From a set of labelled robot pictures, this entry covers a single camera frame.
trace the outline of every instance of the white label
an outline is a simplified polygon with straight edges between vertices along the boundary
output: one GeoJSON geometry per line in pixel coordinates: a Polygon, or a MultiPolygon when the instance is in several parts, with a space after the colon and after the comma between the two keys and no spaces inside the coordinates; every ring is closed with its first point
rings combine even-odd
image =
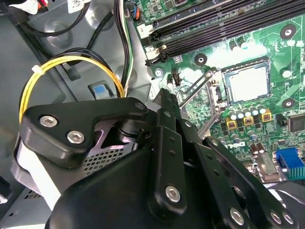
{"type": "Polygon", "coordinates": [[[38,1],[37,0],[27,0],[22,4],[12,4],[10,6],[23,10],[23,11],[33,14],[33,15],[38,12],[38,1]]]}
{"type": "Polygon", "coordinates": [[[84,0],[68,0],[68,12],[75,13],[84,7],[84,0]]]}

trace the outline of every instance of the silver screw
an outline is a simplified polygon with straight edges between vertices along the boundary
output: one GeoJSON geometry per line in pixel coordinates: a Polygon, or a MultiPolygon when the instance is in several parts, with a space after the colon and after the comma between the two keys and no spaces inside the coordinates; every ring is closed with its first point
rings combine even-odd
{"type": "Polygon", "coordinates": [[[274,211],[271,211],[270,214],[275,222],[282,224],[281,218],[274,211]]]}
{"type": "Polygon", "coordinates": [[[294,221],[292,220],[292,218],[286,213],[286,212],[283,212],[283,216],[284,216],[284,219],[286,219],[286,221],[290,224],[293,224],[294,221]]]}
{"type": "Polygon", "coordinates": [[[244,224],[244,218],[243,216],[240,214],[240,212],[238,210],[236,210],[235,208],[230,208],[230,215],[232,217],[232,219],[240,226],[242,226],[244,224]]]}
{"type": "Polygon", "coordinates": [[[154,74],[155,74],[155,76],[161,77],[161,76],[163,76],[163,70],[160,68],[157,68],[156,70],[154,70],[154,74]]]}
{"type": "Polygon", "coordinates": [[[85,136],[81,132],[73,130],[67,134],[67,139],[71,143],[81,144],[85,141],[85,136]]]}
{"type": "Polygon", "coordinates": [[[181,199],[180,192],[174,186],[167,186],[165,188],[165,193],[171,202],[178,203],[181,199]]]}
{"type": "Polygon", "coordinates": [[[211,142],[212,142],[215,146],[218,145],[218,142],[217,142],[216,140],[214,140],[214,139],[212,139],[211,142]]]}
{"type": "Polygon", "coordinates": [[[140,110],[144,110],[144,105],[142,103],[136,102],[135,106],[138,107],[140,110]]]}
{"type": "Polygon", "coordinates": [[[49,116],[49,115],[45,115],[45,116],[41,117],[39,119],[39,122],[41,125],[43,125],[45,127],[54,127],[58,124],[57,119],[52,116],[49,116]]]}
{"type": "Polygon", "coordinates": [[[186,126],[192,127],[192,124],[189,121],[185,121],[186,126]]]}
{"type": "Polygon", "coordinates": [[[167,117],[171,117],[171,114],[168,113],[167,111],[164,111],[164,114],[165,114],[167,117]]]}

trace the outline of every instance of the yellow wire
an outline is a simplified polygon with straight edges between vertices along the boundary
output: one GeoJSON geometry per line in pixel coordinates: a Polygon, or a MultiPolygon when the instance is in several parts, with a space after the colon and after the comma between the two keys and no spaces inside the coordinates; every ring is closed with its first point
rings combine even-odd
{"type": "Polygon", "coordinates": [[[101,64],[100,62],[87,58],[87,57],[82,57],[82,56],[63,56],[63,57],[58,57],[55,58],[53,60],[50,60],[48,62],[46,62],[45,64],[43,64],[41,66],[42,72],[41,73],[34,73],[29,81],[27,82],[23,94],[22,94],[22,98],[21,98],[21,103],[20,103],[20,111],[19,111],[19,122],[21,123],[22,120],[22,116],[23,113],[25,112],[25,110],[28,107],[29,104],[29,99],[30,99],[30,94],[34,88],[35,83],[38,81],[38,79],[44,75],[49,69],[62,64],[62,63],[66,63],[69,61],[87,61],[90,62],[92,64],[95,64],[96,66],[98,66],[99,68],[101,68],[102,70],[104,70],[113,80],[113,82],[115,83],[115,85],[118,87],[119,89],[119,93],[121,97],[124,97],[124,89],[122,84],[120,83],[120,81],[118,80],[118,78],[113,74],[113,72],[111,72],[106,66],[104,66],[103,64],[101,64]]]}

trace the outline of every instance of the cpu socket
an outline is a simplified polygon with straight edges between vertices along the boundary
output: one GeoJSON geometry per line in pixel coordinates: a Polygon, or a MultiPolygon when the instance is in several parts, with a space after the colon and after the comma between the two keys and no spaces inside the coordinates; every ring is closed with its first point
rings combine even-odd
{"type": "Polygon", "coordinates": [[[260,58],[222,70],[231,103],[242,103],[269,95],[270,62],[260,58]]]}

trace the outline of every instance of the cable tie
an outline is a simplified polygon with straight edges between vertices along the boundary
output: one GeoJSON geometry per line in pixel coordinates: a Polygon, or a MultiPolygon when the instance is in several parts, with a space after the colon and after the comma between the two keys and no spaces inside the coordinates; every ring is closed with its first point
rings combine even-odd
{"type": "Polygon", "coordinates": [[[43,69],[42,69],[39,65],[34,65],[34,66],[32,67],[32,71],[33,71],[34,73],[38,73],[38,74],[41,74],[41,75],[44,75],[44,74],[45,74],[45,72],[43,71],[43,69]]]}

